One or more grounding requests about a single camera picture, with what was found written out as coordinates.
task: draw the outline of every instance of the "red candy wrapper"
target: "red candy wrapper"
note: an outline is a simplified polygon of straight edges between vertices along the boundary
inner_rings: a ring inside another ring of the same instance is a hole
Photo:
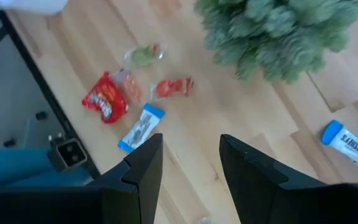
[[[191,77],[177,80],[162,80],[152,89],[152,98],[166,98],[175,95],[189,96],[194,81]]]
[[[92,90],[82,99],[82,105],[91,110],[99,111],[105,123],[116,122],[128,110],[128,104],[105,72]]]

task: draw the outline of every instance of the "black frame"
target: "black frame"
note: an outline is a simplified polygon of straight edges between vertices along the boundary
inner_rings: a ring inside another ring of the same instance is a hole
[[[358,184],[326,185],[228,134],[219,154],[241,223],[358,223]]]
[[[81,142],[81,139],[78,137],[76,131],[74,130],[73,126],[71,125],[70,121],[68,120],[66,114],[60,107],[58,101],[55,98],[55,95],[52,93],[47,82],[43,78],[40,70],[38,69],[37,65],[35,64],[34,60],[32,59],[31,54],[27,50],[27,48],[24,45],[19,34],[16,32],[12,22],[9,20],[8,16],[6,15],[6,13],[4,11],[0,11],[0,21],[2,23],[2,27],[0,28],[0,41],[2,41],[6,35],[8,35],[11,38],[13,44],[16,46],[16,49],[19,51],[25,64],[27,65],[28,69],[30,70],[31,74],[33,75],[33,78],[35,79],[38,86],[40,87],[43,96],[47,100],[52,111],[55,113],[63,130],[66,132],[66,135],[71,138],[76,138],[80,142],[82,147],[84,149],[86,149],[84,147],[83,143]],[[91,156],[88,154],[88,151],[87,150],[85,150],[85,151],[88,156],[88,160],[85,163],[85,168],[88,170],[88,172],[90,172],[91,176],[95,179],[100,176],[100,172],[96,168],[94,162],[92,161]]]
[[[0,223],[153,224],[162,164],[154,134],[86,186],[0,188]]]

